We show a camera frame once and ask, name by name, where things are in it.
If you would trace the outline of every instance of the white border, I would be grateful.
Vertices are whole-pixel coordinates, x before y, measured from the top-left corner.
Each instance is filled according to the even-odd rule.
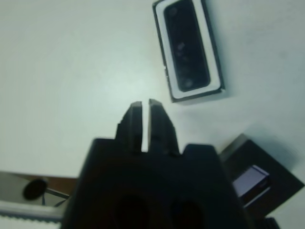
[[[201,0],[192,0],[194,9],[195,9],[195,13],[196,13],[196,17],[198,20],[199,30],[200,30],[200,34],[201,34],[201,38],[202,38],[202,42],[203,42],[203,48],[204,48],[211,80],[210,80],[210,83],[206,87],[194,89],[194,90],[191,90],[188,92],[183,92],[179,89],[176,71],[175,71],[175,67],[174,67],[174,63],[173,63],[173,56],[172,56],[169,36],[168,36],[167,29],[166,29],[166,23],[165,23],[165,17],[164,17],[164,10],[166,9],[166,7],[168,7],[169,5],[172,5],[173,3],[177,2],[177,1],[179,1],[179,0],[166,0],[166,1],[160,2],[156,6],[156,13],[157,13],[157,20],[158,20],[158,24],[159,24],[161,40],[162,40],[162,44],[163,44],[163,51],[164,51],[164,55],[165,55],[167,72],[168,72],[168,77],[169,77],[169,81],[170,81],[170,87],[172,89],[172,94],[175,99],[181,99],[181,98],[196,95],[196,94],[215,91],[220,88],[221,83],[220,83],[219,72],[218,72],[215,55],[214,55],[214,51],[213,51],[213,47],[212,47],[211,37],[209,34],[209,30],[208,30],[207,22],[205,19]]]

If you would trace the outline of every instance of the mounting hole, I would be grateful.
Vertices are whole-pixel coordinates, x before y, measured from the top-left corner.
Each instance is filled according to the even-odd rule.
[[[123,197],[115,210],[119,229],[143,229],[149,226],[150,213],[143,199],[135,195]]]
[[[175,201],[171,207],[173,225],[176,229],[203,229],[204,215],[192,201]]]
[[[27,200],[35,200],[41,197],[46,189],[48,184],[43,179],[36,179],[28,183],[28,185],[23,190],[23,197]]]

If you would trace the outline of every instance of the black rectangular object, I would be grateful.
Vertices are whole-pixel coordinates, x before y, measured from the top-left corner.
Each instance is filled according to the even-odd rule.
[[[221,93],[224,81],[205,0],[160,0],[153,12],[172,102]]]
[[[177,1],[164,14],[179,88],[185,92],[206,86],[210,75],[192,2]]]
[[[304,187],[299,179],[245,135],[237,137],[220,154],[220,159],[232,181],[252,165],[269,173],[270,190],[246,207],[255,219],[264,218]]]

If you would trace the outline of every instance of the white table surface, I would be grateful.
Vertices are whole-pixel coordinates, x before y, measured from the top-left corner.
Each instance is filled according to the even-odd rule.
[[[77,177],[92,139],[113,138],[131,102],[143,101],[147,130],[154,98],[181,150],[221,152],[245,132],[305,181],[305,1],[207,0],[227,90],[180,104],[170,101],[153,2],[0,1],[0,170]],[[297,229],[304,212],[301,191],[273,215]]]

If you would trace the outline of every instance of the black plastic part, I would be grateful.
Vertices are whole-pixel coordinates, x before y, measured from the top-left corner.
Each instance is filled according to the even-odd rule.
[[[149,106],[149,151],[152,151],[156,147],[155,145],[157,145],[157,147],[162,147],[162,153],[179,156],[175,127],[162,104],[154,99],[150,99]]]
[[[144,225],[174,229],[179,223],[177,206],[196,214],[198,229],[252,228],[215,149],[188,145],[182,155],[177,154],[169,117],[159,102],[151,100],[150,106],[152,137],[148,153],[133,154],[126,149],[130,146],[126,135],[134,135],[128,128],[135,127],[126,121],[133,120],[128,115],[119,125],[116,139],[95,139],[61,228],[116,229],[120,225],[123,229]],[[172,139],[166,140],[163,131]],[[133,204],[135,210],[128,213],[127,219],[126,206]],[[182,218],[187,221],[189,217],[184,211]]]
[[[140,153],[142,149],[142,103],[130,105],[121,123],[118,124],[115,139],[120,141],[127,151]]]
[[[23,197],[27,200],[35,200],[41,197],[47,190],[48,183],[43,179],[36,179],[27,184],[23,190]]]
[[[304,187],[298,178],[245,135],[237,137],[220,154],[220,159],[232,181],[252,165],[269,173],[270,190],[246,207],[255,219],[264,218]]]
[[[201,1],[202,2],[202,7],[203,7],[206,23],[207,23],[207,26],[208,26],[208,30],[209,30],[209,34],[210,34],[210,38],[211,38],[211,42],[212,42],[212,47],[213,47],[213,51],[214,51],[214,56],[215,56],[215,61],[216,61],[217,69],[218,69],[218,75],[219,75],[219,78],[220,78],[221,86],[220,86],[219,89],[214,90],[214,91],[209,91],[209,92],[205,92],[205,93],[201,93],[201,94],[196,94],[196,95],[184,97],[184,98],[181,98],[181,99],[177,99],[177,98],[173,97],[171,82],[170,82],[169,77],[168,77],[167,63],[166,63],[166,59],[165,59],[165,55],[164,55],[162,37],[161,37],[161,33],[160,33],[160,28],[159,28],[159,24],[158,24],[158,17],[157,17],[157,12],[156,12],[156,6],[162,1],[166,1],[166,0],[160,0],[160,1],[155,2],[152,5],[152,9],[153,9],[154,19],[155,19],[155,23],[156,23],[156,27],[157,27],[157,33],[158,33],[159,44],[160,44],[160,48],[161,48],[161,52],[162,52],[163,64],[166,68],[165,69],[165,74],[166,74],[167,83],[168,83],[168,87],[169,87],[169,90],[170,90],[170,96],[171,96],[172,102],[173,103],[181,102],[181,101],[195,99],[195,98],[199,98],[199,97],[203,97],[203,96],[208,96],[208,95],[212,95],[212,94],[221,93],[222,90],[225,89],[223,74],[222,74],[220,60],[219,60],[219,56],[218,56],[218,52],[217,52],[215,37],[214,37],[214,34],[213,34],[213,30],[212,30],[212,24],[211,24],[210,16],[209,16],[209,13],[208,13],[208,8],[206,6],[205,0],[202,0]]]
[[[178,86],[187,92],[210,83],[210,74],[192,1],[180,0],[164,11]]]

